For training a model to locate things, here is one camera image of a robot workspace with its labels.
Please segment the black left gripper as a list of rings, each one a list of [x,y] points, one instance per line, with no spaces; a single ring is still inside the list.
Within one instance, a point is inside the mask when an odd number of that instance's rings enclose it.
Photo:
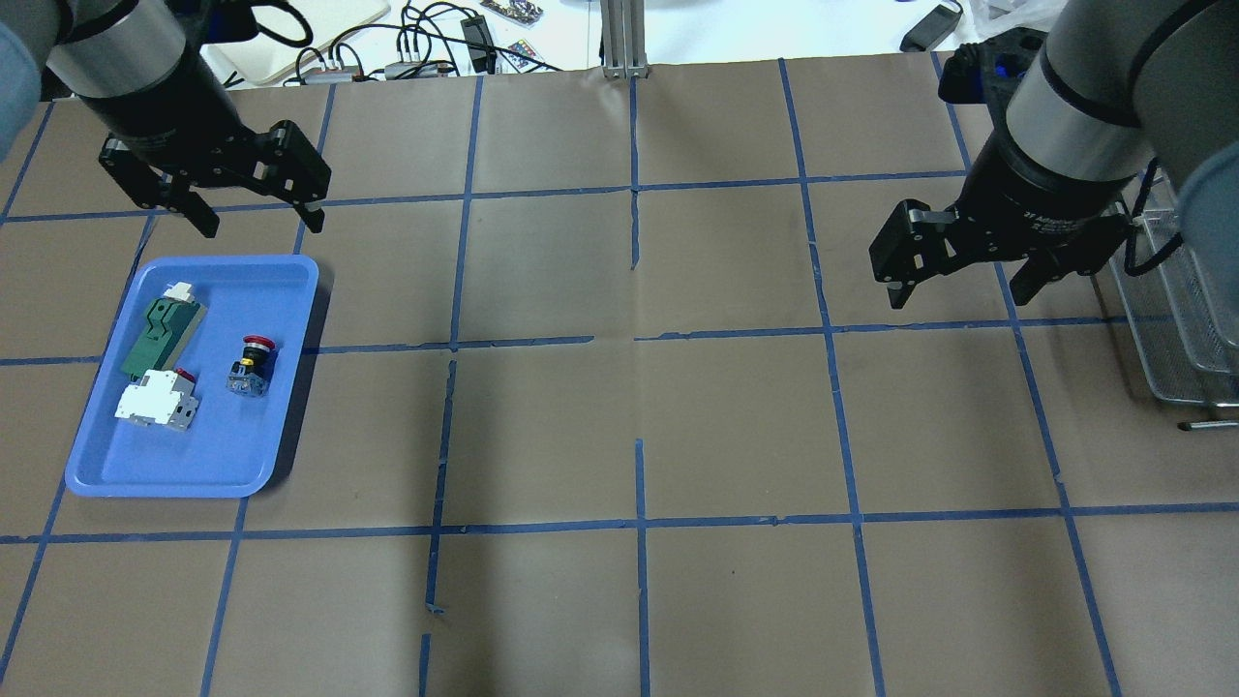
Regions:
[[[99,163],[142,208],[172,206],[173,215],[190,222],[207,239],[221,229],[221,217],[196,189],[240,187],[295,206],[310,233],[322,233],[321,202],[332,170],[313,142],[292,120],[280,120],[266,132],[249,128],[224,136],[164,137],[138,146],[114,134],[99,150]]]

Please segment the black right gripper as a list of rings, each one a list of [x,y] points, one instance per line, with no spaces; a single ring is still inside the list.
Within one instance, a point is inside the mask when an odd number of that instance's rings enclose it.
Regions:
[[[917,285],[937,275],[1018,260],[1025,262],[1009,280],[1009,290],[1014,305],[1026,306],[1066,275],[1097,274],[1130,233],[1132,217],[1115,204],[1075,232],[1041,234],[1026,222],[987,225],[954,206],[932,210],[924,202],[903,199],[870,244],[869,256],[875,281],[887,284],[891,310],[903,310]]]

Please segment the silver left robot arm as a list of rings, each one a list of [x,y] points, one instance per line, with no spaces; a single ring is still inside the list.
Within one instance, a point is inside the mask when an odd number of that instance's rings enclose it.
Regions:
[[[254,1],[5,1],[2,151],[31,119],[45,76],[56,76],[107,124],[99,163],[142,210],[164,208],[211,238],[221,220],[199,189],[242,187],[322,230],[328,163],[290,120],[247,128],[199,53],[256,36],[313,45],[299,10],[274,7],[295,19],[300,37],[256,21]]]

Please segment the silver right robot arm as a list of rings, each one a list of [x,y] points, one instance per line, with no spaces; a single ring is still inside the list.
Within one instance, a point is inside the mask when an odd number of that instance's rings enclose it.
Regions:
[[[1237,19],[1234,1],[1068,1],[1048,33],[961,45],[938,94],[987,106],[992,129],[955,203],[901,201],[871,243],[890,305],[980,262],[1018,262],[1016,305],[1097,274],[1132,238],[1119,197],[1155,165],[1183,246],[1235,318]]]

